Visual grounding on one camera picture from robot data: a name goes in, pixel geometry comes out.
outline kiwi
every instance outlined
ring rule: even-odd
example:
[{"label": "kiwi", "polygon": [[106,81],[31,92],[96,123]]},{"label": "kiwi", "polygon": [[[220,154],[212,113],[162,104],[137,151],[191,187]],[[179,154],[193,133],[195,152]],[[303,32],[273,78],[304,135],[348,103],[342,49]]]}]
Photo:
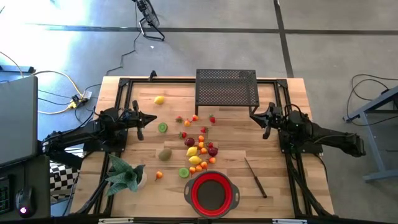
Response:
[{"label": "kiwi", "polygon": [[172,156],[171,149],[163,149],[162,152],[159,153],[159,159],[161,161],[167,161],[170,159],[171,156]]},{"label": "kiwi", "polygon": [[181,169],[178,171],[178,174],[179,174],[180,177],[182,177],[182,178],[187,178],[187,177],[189,176],[189,170],[188,170],[187,168],[183,167],[183,168],[181,168]]},{"label": "kiwi", "polygon": [[165,122],[162,122],[158,125],[157,129],[161,132],[161,133],[165,133],[167,131],[167,124]]}]

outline concrete floor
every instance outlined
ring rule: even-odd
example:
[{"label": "concrete floor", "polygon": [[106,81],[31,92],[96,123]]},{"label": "concrete floor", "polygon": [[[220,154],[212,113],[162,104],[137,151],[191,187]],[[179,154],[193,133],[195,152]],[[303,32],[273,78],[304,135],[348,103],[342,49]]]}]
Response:
[{"label": "concrete floor", "polygon": [[[22,25],[32,22],[134,27],[134,5],[130,0],[26,1],[22,7],[14,2],[5,1],[6,7],[0,14],[0,25],[8,31],[2,32],[1,51],[20,65],[66,72],[81,90],[100,83],[107,70],[117,67],[120,55],[132,49],[137,35],[136,32],[47,31],[40,26]],[[161,27],[278,28],[271,0],[153,0],[152,3]],[[280,7],[286,29],[398,30],[398,2],[394,0],[280,0]],[[192,76],[197,68],[235,68],[255,69],[259,77],[287,76],[279,34],[168,32],[165,35],[165,42],[138,38],[137,52],[125,57],[124,69],[110,75],[149,75],[156,70],[158,75]],[[398,78],[398,35],[292,34],[287,35],[287,45],[294,77],[305,79],[314,122],[331,129],[358,132],[369,149],[366,130],[345,124],[341,119],[351,90],[349,81],[358,73]],[[9,63],[2,57],[0,62]],[[398,84],[384,83],[388,87]],[[66,79],[52,74],[40,75],[39,88],[67,96],[75,94]],[[99,88],[92,90],[97,95]],[[383,88],[377,83],[358,88],[368,98],[381,91]],[[63,102],[62,98],[42,93],[40,97]],[[353,99],[350,110],[364,103]],[[39,108],[57,111],[63,106],[40,102]],[[85,118],[88,112],[78,110],[78,116]],[[40,114],[38,137],[42,139],[53,130],[77,125],[73,111],[53,116]],[[396,161],[398,154],[389,157]],[[325,147],[324,160],[337,215],[398,222],[398,179],[371,184],[362,180],[363,175],[377,170],[369,150],[367,156],[353,158]]]}]

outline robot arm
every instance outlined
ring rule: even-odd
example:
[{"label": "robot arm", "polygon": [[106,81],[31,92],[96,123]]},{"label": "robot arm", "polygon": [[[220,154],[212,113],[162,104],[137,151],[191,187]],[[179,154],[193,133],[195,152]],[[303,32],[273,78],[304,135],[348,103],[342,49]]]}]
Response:
[{"label": "robot arm", "polygon": [[354,157],[366,154],[363,149],[363,140],[357,134],[321,128],[318,124],[311,122],[308,115],[301,111],[295,110],[283,116],[282,108],[269,103],[265,113],[251,114],[250,117],[261,128],[266,129],[263,139],[269,137],[271,128],[278,129],[280,145],[284,152],[315,153],[319,152],[316,150],[316,148],[319,149],[316,145],[326,145],[337,147]]},{"label": "robot arm", "polygon": [[124,110],[120,115],[117,108],[109,108],[85,126],[64,132],[54,131],[42,141],[43,153],[53,161],[79,169],[81,158],[65,152],[65,148],[85,143],[92,146],[91,151],[122,151],[127,129],[137,128],[138,139],[143,140],[141,129],[157,118],[139,111],[136,100],[132,102],[132,107],[133,110]]}]

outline computer monitor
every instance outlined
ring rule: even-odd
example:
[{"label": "computer monitor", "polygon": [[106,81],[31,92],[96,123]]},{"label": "computer monitor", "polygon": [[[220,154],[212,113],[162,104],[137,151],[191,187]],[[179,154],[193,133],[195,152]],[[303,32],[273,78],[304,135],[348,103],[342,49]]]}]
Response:
[{"label": "computer monitor", "polygon": [[37,77],[0,84],[0,167],[37,155]]}]

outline wooden tabletop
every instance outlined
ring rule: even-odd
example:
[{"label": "wooden tabletop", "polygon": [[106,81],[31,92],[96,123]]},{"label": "wooden tabletop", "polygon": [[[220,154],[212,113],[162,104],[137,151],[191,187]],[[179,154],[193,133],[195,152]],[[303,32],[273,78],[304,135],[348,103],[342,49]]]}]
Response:
[{"label": "wooden tabletop", "polygon": [[[114,106],[120,77],[104,77],[99,93],[97,112]],[[301,78],[288,78],[291,102],[298,105],[303,113],[311,111]],[[275,102],[272,85],[258,85],[260,107],[264,112],[270,101]],[[165,96],[164,104],[154,104],[156,96]],[[280,152],[277,132],[271,131],[268,140],[262,139],[264,130],[249,118],[247,107],[199,107],[199,120],[190,127],[175,122],[175,117],[191,118],[195,113],[194,83],[136,83],[132,88],[132,100],[137,100],[139,109],[146,114],[157,115],[157,119],[143,129],[145,140],[139,141],[136,129],[129,130],[126,150],[121,158],[132,166],[145,164],[147,183],[138,192],[125,189],[114,196],[112,216],[114,217],[198,217],[183,196],[183,189],[189,179],[178,176],[181,167],[190,167],[186,156],[187,147],[178,138],[180,131],[188,137],[197,137],[203,126],[208,127],[206,141],[218,147],[216,164],[209,170],[217,170],[228,176],[239,188],[241,198],[238,207],[225,218],[288,218],[293,217],[284,155]],[[208,116],[213,114],[216,123],[211,124]],[[160,133],[157,126],[166,122],[168,130]],[[171,149],[169,161],[160,161],[158,154],[163,149]],[[83,161],[77,182],[72,212],[77,211],[89,199],[98,185],[104,153],[96,152]],[[268,195],[262,198],[248,165],[251,167]],[[314,155],[303,154],[303,164],[307,184],[323,207],[333,213],[328,184],[323,166]],[[162,179],[155,182],[155,173],[161,170]],[[298,189],[300,207],[304,211],[302,194]],[[106,204],[104,198],[102,209]]]}]

